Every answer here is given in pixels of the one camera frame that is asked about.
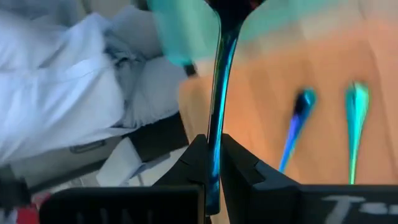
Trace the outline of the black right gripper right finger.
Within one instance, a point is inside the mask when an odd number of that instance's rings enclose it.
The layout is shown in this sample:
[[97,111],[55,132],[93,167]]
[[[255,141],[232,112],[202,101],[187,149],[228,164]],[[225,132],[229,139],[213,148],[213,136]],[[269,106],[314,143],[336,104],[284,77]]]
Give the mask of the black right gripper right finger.
[[300,184],[230,135],[222,143],[221,180],[231,223],[397,224],[395,185]]

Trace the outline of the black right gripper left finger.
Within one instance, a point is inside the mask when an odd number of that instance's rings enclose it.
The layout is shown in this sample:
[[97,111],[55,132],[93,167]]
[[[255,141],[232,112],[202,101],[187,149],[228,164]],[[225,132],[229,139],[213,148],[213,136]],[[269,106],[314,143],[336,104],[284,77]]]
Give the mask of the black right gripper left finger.
[[50,196],[40,224],[204,223],[207,140],[199,134],[150,187],[81,187]]

